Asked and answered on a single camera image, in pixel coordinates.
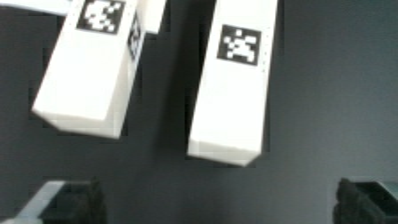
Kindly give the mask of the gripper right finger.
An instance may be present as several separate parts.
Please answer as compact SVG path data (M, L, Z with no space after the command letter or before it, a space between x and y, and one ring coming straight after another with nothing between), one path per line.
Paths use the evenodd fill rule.
M335 224L398 224L398 181L344 178L336 199Z

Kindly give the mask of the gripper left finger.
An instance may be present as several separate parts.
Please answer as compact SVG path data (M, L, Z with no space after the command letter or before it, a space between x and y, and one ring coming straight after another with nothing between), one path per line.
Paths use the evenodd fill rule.
M49 181L13 218L13 224L107 224L100 181Z

